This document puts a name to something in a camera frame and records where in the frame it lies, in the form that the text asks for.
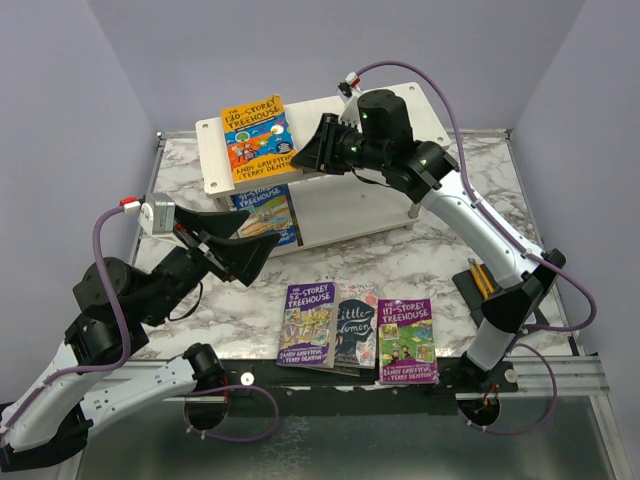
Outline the blue 91-Storey Treehouse book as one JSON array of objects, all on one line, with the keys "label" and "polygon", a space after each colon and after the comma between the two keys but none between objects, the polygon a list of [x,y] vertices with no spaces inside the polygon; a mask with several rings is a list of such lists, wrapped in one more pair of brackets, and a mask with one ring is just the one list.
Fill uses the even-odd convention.
[{"label": "blue 91-Storey Treehouse book", "polygon": [[293,200],[286,184],[234,194],[231,199],[236,210],[249,213],[237,231],[240,238],[278,233],[278,248],[303,246]]}]

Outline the orange 130-Storey Treehouse book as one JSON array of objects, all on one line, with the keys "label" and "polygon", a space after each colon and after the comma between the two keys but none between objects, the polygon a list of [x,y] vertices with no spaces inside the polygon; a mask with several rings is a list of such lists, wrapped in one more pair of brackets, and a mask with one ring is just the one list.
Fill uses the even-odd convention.
[{"label": "orange 130-Storey Treehouse book", "polygon": [[297,149],[280,95],[225,108],[220,119],[235,184],[298,171],[291,163]]}]

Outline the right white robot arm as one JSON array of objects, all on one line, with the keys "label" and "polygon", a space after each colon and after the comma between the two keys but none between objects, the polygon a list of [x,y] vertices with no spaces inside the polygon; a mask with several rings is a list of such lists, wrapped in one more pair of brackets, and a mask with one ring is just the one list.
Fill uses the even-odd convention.
[{"label": "right white robot arm", "polygon": [[498,285],[481,305],[483,320],[459,367],[461,383],[481,391],[496,376],[525,321],[553,286],[566,259],[521,238],[463,182],[462,164],[433,141],[414,138],[405,101],[388,89],[352,96],[344,114],[324,113],[311,139],[293,157],[305,171],[382,174],[387,185],[435,214],[479,256]]}]

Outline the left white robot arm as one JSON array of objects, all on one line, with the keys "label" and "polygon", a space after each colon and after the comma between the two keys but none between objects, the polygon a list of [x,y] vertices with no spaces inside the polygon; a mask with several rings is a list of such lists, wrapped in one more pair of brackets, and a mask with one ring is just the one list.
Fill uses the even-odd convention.
[{"label": "left white robot arm", "polygon": [[168,321],[207,275],[248,286],[279,241],[276,233],[236,237],[248,218],[245,211],[199,213],[172,206],[166,231],[176,244],[151,272],[105,257],[101,232],[106,221],[141,214],[150,205],[126,198],[94,224],[94,262],[73,288],[79,315],[40,377],[21,398],[1,407],[2,472],[63,463],[100,430],[152,402],[232,390],[213,347],[202,343],[148,377],[94,388],[148,343],[144,328]]}]

